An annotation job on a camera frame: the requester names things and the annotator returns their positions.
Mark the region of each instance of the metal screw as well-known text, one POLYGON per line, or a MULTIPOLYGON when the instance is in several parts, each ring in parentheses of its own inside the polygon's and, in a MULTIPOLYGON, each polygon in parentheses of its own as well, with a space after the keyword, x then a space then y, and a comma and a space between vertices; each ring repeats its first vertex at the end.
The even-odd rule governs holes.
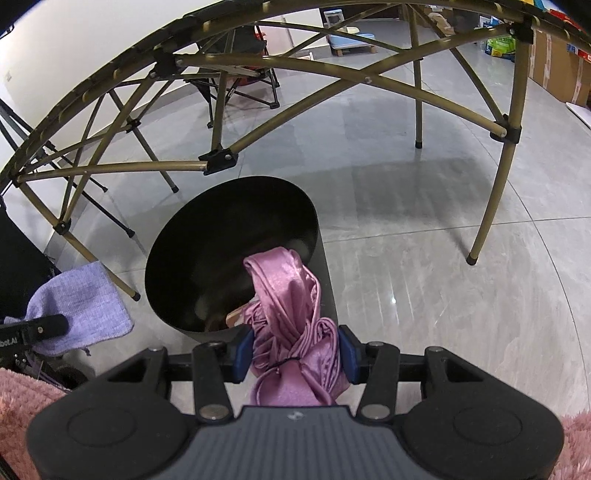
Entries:
POLYGON ((228 416, 230 411, 223 405, 212 403, 199 409, 199 414, 208 420, 221 420, 228 416))
POLYGON ((363 415, 366 419, 382 420, 390 415, 390 409, 386 405, 372 403, 370 405, 364 406, 361 409, 361 415, 363 415))

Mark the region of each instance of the lavender cloth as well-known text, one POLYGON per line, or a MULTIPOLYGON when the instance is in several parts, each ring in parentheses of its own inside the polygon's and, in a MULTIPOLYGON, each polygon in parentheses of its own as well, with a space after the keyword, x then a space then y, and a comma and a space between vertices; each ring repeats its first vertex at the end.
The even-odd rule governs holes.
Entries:
MULTIPOLYGON (((100 262, 64 272, 42 285, 27 307, 25 320, 61 313, 70 330, 61 337, 36 343, 33 350, 58 356, 103 340, 126 335, 133 322, 100 262)), ((6 317, 4 323, 22 320, 6 317)))

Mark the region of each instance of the white wall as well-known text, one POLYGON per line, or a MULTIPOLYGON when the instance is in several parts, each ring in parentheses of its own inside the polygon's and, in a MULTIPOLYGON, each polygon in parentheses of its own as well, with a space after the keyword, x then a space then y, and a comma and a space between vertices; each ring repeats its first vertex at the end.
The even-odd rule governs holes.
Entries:
MULTIPOLYGON (((16 110, 14 102, 4 88, 4 85, 0 85, 0 97, 12 109, 16 110)), ((20 145, 20 137, 9 126, 7 126, 7 130, 12 134, 16 143, 20 145)), ((12 156, 12 153, 12 147, 6 140, 4 140, 4 137, 0 135, 0 170, 12 156)), ((64 184, 65 181, 62 179, 50 179, 31 182, 30 186, 41 200, 43 200, 50 208, 57 211, 61 206, 61 204, 59 204, 59 199, 63 195, 64 184)), ((51 225, 47 223, 36 208, 29 203, 18 189, 10 187, 6 192, 6 195, 4 195, 4 201, 7 206, 8 216, 14 223, 16 223, 17 227, 30 238, 37 248, 43 251, 53 233, 51 225)))
MULTIPOLYGON (((0 40, 0 97, 35 126, 65 94, 126 48, 175 18, 211 3, 211 0, 44 0, 16 23, 12 33, 0 40)), ((285 17, 288 22, 322 25, 318 9, 285 17)), ((272 54, 291 48, 283 29, 266 28, 265 33, 272 54)), ((295 43, 312 35, 292 31, 295 43)), ((325 44, 322 39, 312 46, 325 44)), ((195 46, 186 49, 196 50, 195 46)), ((125 101, 132 90, 133 87, 128 87, 118 93, 125 101)), ((58 148, 80 139, 91 108, 52 137, 58 148)), ((107 126, 116 112, 112 101, 106 98, 93 132, 107 126)), ((0 137, 0 168, 11 155, 10 146, 0 137)), ((54 213, 61 206, 64 185, 63 179, 31 183, 54 213)), ((11 188, 5 200, 13 221, 36 246, 44 249, 52 233, 48 223, 18 190, 11 188)))

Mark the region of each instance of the pink fuzzy blanket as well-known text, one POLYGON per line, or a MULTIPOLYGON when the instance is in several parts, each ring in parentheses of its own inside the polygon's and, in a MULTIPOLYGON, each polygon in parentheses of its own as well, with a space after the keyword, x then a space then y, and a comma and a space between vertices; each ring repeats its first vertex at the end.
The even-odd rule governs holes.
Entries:
MULTIPOLYGON (((39 480, 25 432, 33 417, 63 393, 41 381, 0 368, 0 453, 21 480, 39 480)), ((550 480, 591 479, 591 413, 562 419, 564 449, 550 480)))
POLYGON ((0 368, 0 454, 21 480, 39 480, 25 434, 33 417, 63 396, 51 385, 0 368))
POLYGON ((591 413, 563 417, 564 448, 550 480, 591 478, 591 413))

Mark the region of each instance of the gray tile floor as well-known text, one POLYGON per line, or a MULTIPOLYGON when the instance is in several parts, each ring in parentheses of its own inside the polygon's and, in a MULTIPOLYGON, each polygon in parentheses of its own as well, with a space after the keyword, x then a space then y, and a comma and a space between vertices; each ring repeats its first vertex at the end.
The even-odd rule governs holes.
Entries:
MULTIPOLYGON (((408 46, 401 22, 360 22, 362 32, 408 46)), ((434 37, 421 31, 423 41, 434 37)), ((462 52, 507 111, 513 64, 476 45, 462 52)), ((362 67, 385 57, 357 53, 329 61, 362 67)), ((423 61, 424 87, 486 113, 449 53, 423 61)), ((403 67, 388 73, 412 82, 403 67)), ((332 80, 280 72, 282 108, 332 80)), ((268 95, 264 87, 252 88, 268 95)), ((235 98, 223 141, 268 119, 270 112, 235 98)), ((141 129, 162 159, 194 159, 209 148, 206 105, 187 96, 146 117, 141 129)), ((524 135, 495 224, 475 267, 464 257, 478 230, 501 146, 479 127, 425 107, 424 149, 414 149, 412 100, 357 86, 309 110, 250 146, 239 165, 203 177, 172 173, 180 193, 156 173, 102 176, 101 203, 137 232, 130 240, 87 208, 77 235, 109 268, 143 293, 148 252, 160 229, 187 201, 214 184, 265 174, 299 185, 319 212, 339 322, 362 340, 382 339, 404 352, 438 344, 543 402, 557 414, 589 408, 585 362, 591 362, 591 132, 566 107, 530 82, 524 135)), ((143 160, 131 136, 107 150, 107 161, 143 160)), ((83 260, 65 249, 61 268, 83 260)), ((147 346, 188 352, 194 342, 166 326, 145 296, 125 299, 134 331, 79 358, 102 372, 147 346)), ((238 409, 252 384, 230 386, 238 409)), ((355 408, 360 388, 340 402, 355 408)), ((401 387, 400 410, 418 400, 401 387)), ((191 410, 178 385, 176 404, 191 410)))

